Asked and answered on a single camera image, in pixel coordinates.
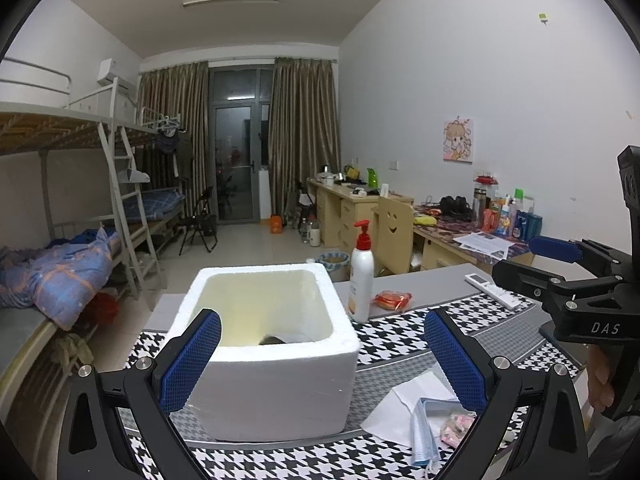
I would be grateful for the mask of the person's right hand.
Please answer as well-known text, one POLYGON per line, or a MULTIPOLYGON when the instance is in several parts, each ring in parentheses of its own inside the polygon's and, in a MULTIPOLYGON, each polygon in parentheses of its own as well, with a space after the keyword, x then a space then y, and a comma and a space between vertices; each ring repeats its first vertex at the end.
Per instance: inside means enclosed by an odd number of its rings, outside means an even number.
POLYGON ((608 356, 594 344, 588 347, 587 356, 588 400, 598 412, 610 408, 615 399, 610 384, 610 362, 608 356))

